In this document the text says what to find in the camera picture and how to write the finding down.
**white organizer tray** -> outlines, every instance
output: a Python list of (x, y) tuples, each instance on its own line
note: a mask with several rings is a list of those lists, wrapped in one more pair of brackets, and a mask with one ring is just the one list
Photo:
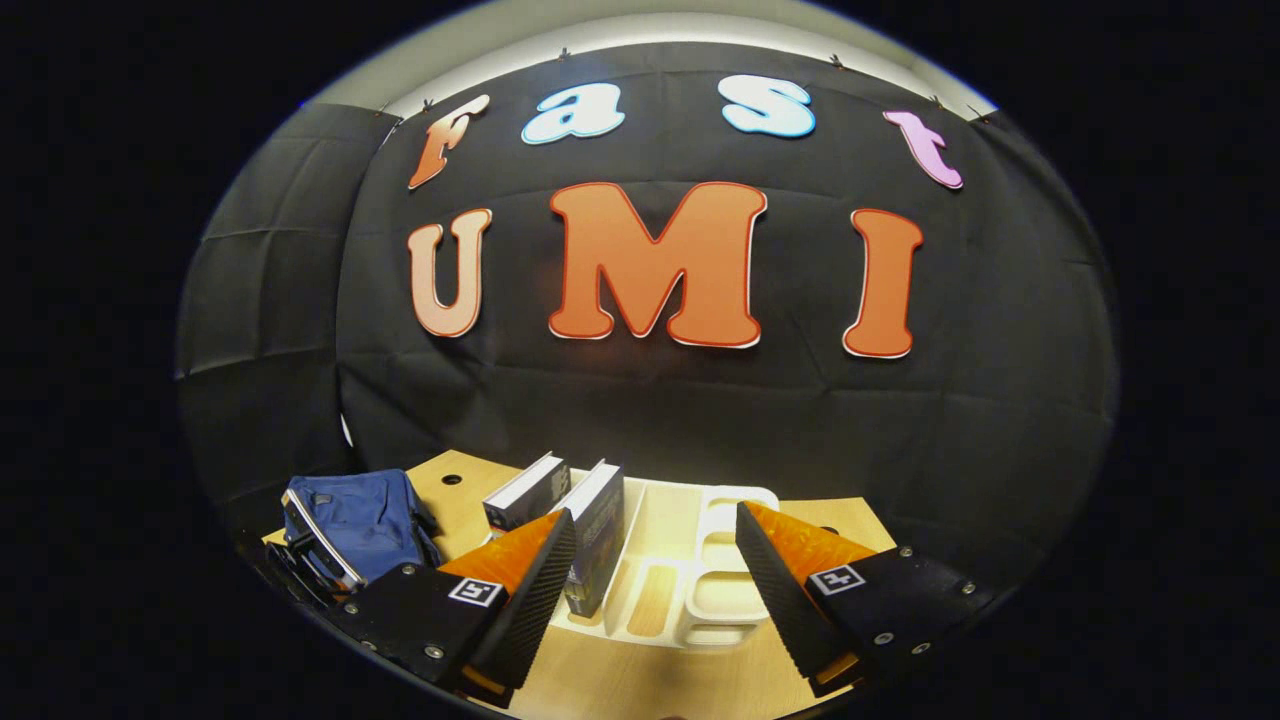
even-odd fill
[[(575, 469), (571, 482), (585, 475)], [(561, 596), (550, 624), (686, 650), (742, 642), (769, 616), (733, 543), (742, 500), (778, 509), (764, 488), (625, 478), (626, 541), (600, 610), (590, 619), (570, 615)]]

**wooden tabletop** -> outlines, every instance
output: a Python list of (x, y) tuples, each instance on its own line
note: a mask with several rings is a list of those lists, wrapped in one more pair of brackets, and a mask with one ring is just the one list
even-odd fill
[[(447, 560), (484, 542), (489, 527), (481, 501), (518, 471), (456, 451), (408, 470), (440, 524), (433, 539)], [(449, 475), (461, 482), (445, 483)], [(896, 547), (861, 498), (785, 500), (780, 510), (877, 552)], [(283, 536), (282, 529), (262, 539), (283, 542)], [(772, 720), (817, 702), (769, 620), (721, 651), (616, 642), (550, 625), (525, 687), (499, 712), (525, 720)]]

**blue bag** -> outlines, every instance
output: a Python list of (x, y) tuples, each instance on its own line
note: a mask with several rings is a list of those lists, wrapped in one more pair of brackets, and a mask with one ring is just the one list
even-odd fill
[[(403, 470), (379, 470), (362, 475), (338, 475), (289, 480), (289, 491), (314, 519), (320, 534), (366, 583), (404, 562), (438, 568), (443, 560), (431, 542), (438, 528)], [(284, 539), (291, 546), (308, 538), (308, 528), (284, 514)], [(330, 582), (340, 570), (308, 551), (308, 565)]]

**book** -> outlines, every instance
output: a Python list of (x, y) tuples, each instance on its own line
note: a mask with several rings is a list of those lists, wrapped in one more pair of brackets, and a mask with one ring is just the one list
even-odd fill
[(550, 512), (570, 489), (568, 462), (550, 452), (484, 500), (490, 538)]
[(622, 468), (600, 460), (553, 510), (561, 507), (573, 516), (577, 529), (577, 552), (564, 583), (564, 600), (570, 612), (590, 618), (600, 609), (622, 555)]

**white book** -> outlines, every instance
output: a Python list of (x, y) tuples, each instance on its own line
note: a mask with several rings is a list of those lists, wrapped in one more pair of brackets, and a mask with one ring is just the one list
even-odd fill
[(484, 500), (494, 537), (541, 518), (568, 492), (568, 464), (550, 452)]

